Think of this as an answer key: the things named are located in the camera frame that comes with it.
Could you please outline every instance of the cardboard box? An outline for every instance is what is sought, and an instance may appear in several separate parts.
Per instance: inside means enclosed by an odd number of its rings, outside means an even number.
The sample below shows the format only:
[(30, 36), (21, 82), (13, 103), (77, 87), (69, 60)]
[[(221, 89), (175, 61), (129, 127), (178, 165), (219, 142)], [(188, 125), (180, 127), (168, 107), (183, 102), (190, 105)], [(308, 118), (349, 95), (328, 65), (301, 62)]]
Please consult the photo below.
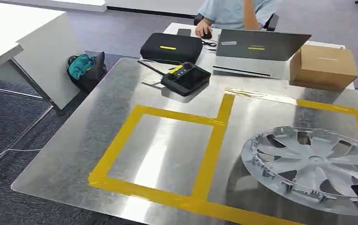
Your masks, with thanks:
[(343, 90), (357, 78), (353, 54), (347, 49), (304, 45), (290, 63), (290, 84)]

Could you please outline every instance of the controller screen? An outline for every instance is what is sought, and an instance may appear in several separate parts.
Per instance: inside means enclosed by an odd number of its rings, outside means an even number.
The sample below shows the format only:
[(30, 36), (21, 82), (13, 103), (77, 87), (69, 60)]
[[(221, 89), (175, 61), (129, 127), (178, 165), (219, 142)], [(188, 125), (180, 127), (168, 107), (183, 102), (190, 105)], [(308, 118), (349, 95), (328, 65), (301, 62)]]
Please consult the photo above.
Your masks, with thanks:
[(194, 67), (188, 73), (180, 76), (176, 83), (180, 86), (187, 88), (189, 90), (196, 88), (202, 83), (205, 79), (209, 78), (209, 74), (199, 70), (198, 68)]

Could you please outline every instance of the hand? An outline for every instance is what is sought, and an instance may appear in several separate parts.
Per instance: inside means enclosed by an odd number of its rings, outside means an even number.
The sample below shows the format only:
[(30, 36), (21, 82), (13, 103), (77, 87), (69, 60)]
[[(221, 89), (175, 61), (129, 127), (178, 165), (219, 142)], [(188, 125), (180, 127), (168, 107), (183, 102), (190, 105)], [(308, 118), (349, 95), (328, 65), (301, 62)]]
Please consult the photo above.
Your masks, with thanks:
[(207, 20), (206, 18), (202, 19), (197, 27), (195, 28), (195, 34), (198, 37), (202, 37), (206, 34), (212, 33), (212, 29), (211, 29), (211, 25), (210, 25), (210, 21)]

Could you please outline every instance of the backpack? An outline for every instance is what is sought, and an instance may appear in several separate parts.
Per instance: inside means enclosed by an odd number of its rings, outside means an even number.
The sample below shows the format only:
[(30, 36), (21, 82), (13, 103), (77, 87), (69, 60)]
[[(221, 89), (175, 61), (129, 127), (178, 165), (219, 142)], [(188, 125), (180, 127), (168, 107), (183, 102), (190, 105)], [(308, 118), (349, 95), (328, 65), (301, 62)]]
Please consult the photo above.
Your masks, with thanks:
[(104, 58), (104, 52), (92, 57), (87, 54), (71, 56), (67, 68), (70, 80), (81, 91), (89, 94), (107, 74)]

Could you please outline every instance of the yellow tape rectangle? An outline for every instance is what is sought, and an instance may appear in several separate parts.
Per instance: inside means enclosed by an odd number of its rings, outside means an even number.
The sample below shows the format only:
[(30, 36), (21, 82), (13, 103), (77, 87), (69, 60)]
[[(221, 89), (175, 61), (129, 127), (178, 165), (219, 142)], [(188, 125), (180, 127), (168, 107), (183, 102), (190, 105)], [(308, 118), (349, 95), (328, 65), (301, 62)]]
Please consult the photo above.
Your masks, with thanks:
[[(314, 109), (328, 110), (332, 112), (354, 114), (358, 124), (358, 110), (350, 107), (330, 105), (326, 103), (312, 102), (307, 100), (293, 99), (289, 97), (272, 96), (263, 93), (244, 91), (238, 89), (226, 89), (226, 93), (221, 102), (217, 118), (197, 116), (182, 112), (156, 109), (138, 105), (128, 116), (122, 128), (106, 150), (101, 160), (97, 163), (93, 171), (89, 174), (89, 185), (103, 190), (117, 192), (124, 195), (134, 195), (145, 198), (151, 202), (175, 207), (192, 213), (210, 216), (240, 224), (260, 224), (260, 225), (291, 225), (299, 224), (285, 219), (275, 218), (256, 212), (249, 212), (242, 209), (229, 207), (222, 204), (208, 202), (207, 195), (216, 163), (219, 158), (220, 148), (223, 142), (226, 127), (230, 118), (231, 109), (235, 95), (247, 96), (263, 100), (282, 102)], [(201, 161), (200, 169), (195, 180), (191, 196), (184, 196), (144, 187), (122, 180), (109, 178), (107, 173), (113, 165), (115, 159), (124, 144), (129, 139), (133, 129), (144, 114), (160, 116), (175, 120), (182, 120), (213, 127), (209, 143), (206, 147), (204, 158)]]

